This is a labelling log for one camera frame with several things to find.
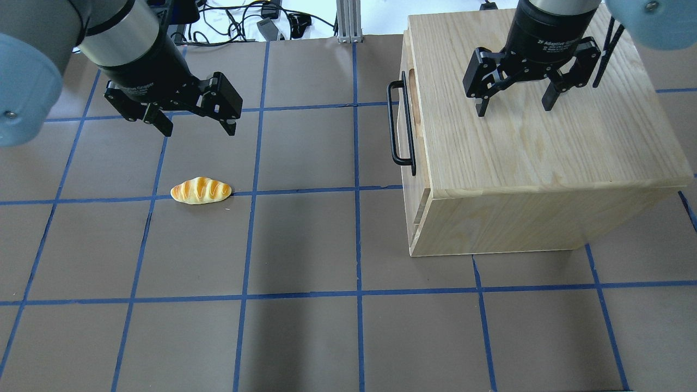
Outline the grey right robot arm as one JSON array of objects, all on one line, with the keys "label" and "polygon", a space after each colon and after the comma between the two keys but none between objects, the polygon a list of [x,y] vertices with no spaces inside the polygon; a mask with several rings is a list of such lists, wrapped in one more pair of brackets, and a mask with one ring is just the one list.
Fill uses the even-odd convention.
[{"label": "grey right robot arm", "polygon": [[598,87],[624,32],[655,50],[695,43],[694,1],[607,1],[603,45],[586,34],[600,1],[520,1],[503,49],[475,48],[463,77],[479,117],[490,98],[516,83],[549,80],[542,106],[551,110],[573,87]]}]

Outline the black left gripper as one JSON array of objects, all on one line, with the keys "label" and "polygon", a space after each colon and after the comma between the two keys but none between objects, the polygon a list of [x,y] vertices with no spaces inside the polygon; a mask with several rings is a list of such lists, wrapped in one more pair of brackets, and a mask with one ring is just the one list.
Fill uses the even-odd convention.
[{"label": "black left gripper", "polygon": [[242,97],[219,71],[200,80],[145,1],[92,1],[82,52],[109,82],[104,98],[127,121],[171,137],[162,110],[202,112],[236,134]]}]

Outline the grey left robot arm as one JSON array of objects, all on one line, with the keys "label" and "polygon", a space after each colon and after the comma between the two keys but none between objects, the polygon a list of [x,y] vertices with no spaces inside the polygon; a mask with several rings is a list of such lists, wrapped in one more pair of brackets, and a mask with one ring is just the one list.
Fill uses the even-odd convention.
[{"label": "grey left robot arm", "polygon": [[105,99],[125,121],[165,137],[167,111],[219,122],[233,136],[242,97],[221,72],[199,79],[170,37],[179,2],[3,1],[1,5],[3,147],[34,139],[57,103],[72,50],[105,74]]}]

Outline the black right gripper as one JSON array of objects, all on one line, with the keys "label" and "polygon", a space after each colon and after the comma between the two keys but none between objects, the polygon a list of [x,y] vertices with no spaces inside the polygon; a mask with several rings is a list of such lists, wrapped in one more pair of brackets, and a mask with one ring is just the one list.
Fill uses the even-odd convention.
[{"label": "black right gripper", "polygon": [[[548,78],[542,106],[550,111],[561,94],[584,87],[600,60],[595,39],[585,36],[599,8],[598,1],[520,1],[501,52],[474,49],[463,77],[478,117],[484,117],[490,98],[516,82]],[[567,72],[560,70],[570,60]]]}]

